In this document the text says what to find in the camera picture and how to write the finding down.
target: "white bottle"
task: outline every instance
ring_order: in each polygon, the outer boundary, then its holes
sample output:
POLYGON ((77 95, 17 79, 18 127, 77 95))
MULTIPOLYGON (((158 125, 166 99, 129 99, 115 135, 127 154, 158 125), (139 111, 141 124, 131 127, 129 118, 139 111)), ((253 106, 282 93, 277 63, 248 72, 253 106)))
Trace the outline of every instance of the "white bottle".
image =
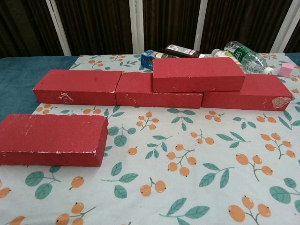
POLYGON ((244 67, 247 73, 274 74, 266 59, 237 41, 228 42, 224 48, 229 51, 244 67))
POLYGON ((212 50, 211 56, 212 57, 228 57, 228 58, 231 58, 243 70, 242 64, 236 58, 234 58, 234 56, 228 51, 224 51, 224 50, 220 50, 220 49, 216 48, 216 49, 212 50))

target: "floral tablecloth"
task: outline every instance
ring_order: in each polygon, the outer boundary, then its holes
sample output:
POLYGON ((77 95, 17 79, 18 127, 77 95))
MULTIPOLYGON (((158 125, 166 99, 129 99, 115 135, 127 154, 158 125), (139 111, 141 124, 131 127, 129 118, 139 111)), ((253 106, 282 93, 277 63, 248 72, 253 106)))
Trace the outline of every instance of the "floral tablecloth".
MULTIPOLYGON (((140 55, 70 69, 149 72, 140 55)), ((0 225, 300 224, 300 67, 280 80, 283 112, 41 104, 33 114, 108 117, 102 166, 1 165, 0 225)))

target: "plastic bottle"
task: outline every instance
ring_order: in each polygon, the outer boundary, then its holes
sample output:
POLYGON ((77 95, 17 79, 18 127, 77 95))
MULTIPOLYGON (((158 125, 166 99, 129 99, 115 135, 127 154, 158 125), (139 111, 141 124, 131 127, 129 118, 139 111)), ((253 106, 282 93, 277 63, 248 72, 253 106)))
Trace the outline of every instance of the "plastic bottle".
POLYGON ((266 59, 237 41, 228 42, 224 48, 230 52, 248 73, 273 74, 274 70, 268 67, 266 59))
POLYGON ((178 56, 180 58, 198 58, 200 54, 198 51, 180 47, 177 45, 168 45, 165 48, 165 53, 169 55, 178 56))
POLYGON ((224 51, 224 50, 220 50, 220 49, 216 48, 216 49, 212 50, 211 56, 212 57, 228 57, 228 58, 231 58, 243 70, 242 64, 236 58, 234 58, 234 56, 228 51, 224 51))

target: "brown bottle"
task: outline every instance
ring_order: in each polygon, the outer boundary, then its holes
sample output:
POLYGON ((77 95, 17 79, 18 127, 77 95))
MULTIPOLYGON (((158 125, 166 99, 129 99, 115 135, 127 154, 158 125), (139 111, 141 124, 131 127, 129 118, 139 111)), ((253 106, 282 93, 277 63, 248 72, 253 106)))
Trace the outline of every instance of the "brown bottle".
POLYGON ((177 45, 168 45, 165 48, 165 53, 169 55, 178 56, 180 58, 198 58, 200 54, 198 51, 180 47, 177 45))

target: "teal fabric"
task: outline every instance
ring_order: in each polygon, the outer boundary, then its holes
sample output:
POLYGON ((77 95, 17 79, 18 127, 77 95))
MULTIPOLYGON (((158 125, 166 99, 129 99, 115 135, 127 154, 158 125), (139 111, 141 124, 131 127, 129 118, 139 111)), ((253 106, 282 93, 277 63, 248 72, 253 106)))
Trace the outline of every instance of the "teal fabric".
POLYGON ((300 67, 300 52, 286 53, 285 55, 289 57, 297 66, 300 67))
POLYGON ((32 113, 39 105, 32 88, 50 69, 69 69, 78 56, 0 59, 0 121, 11 113, 32 113))

